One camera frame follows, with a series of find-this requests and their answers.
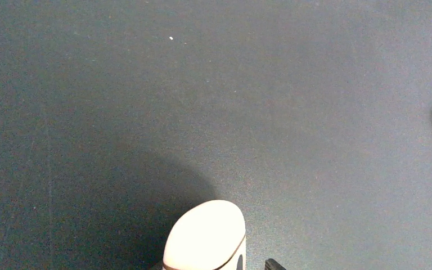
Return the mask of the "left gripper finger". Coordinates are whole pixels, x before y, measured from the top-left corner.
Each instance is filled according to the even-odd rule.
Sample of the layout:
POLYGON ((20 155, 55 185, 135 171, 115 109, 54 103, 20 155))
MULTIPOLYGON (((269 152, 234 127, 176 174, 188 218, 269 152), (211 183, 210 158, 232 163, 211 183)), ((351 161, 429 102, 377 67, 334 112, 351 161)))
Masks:
POLYGON ((265 260, 264 270, 286 270, 286 268, 280 265, 276 260, 269 258, 265 260))

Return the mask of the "pink earbuds charging case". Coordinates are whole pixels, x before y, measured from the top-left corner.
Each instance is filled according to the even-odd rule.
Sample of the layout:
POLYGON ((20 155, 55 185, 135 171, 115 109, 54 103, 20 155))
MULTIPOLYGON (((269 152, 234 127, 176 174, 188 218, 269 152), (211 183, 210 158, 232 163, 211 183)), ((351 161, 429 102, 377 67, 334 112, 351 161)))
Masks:
POLYGON ((246 225, 226 200, 204 202, 182 215, 167 238, 162 269, 246 269, 246 225))

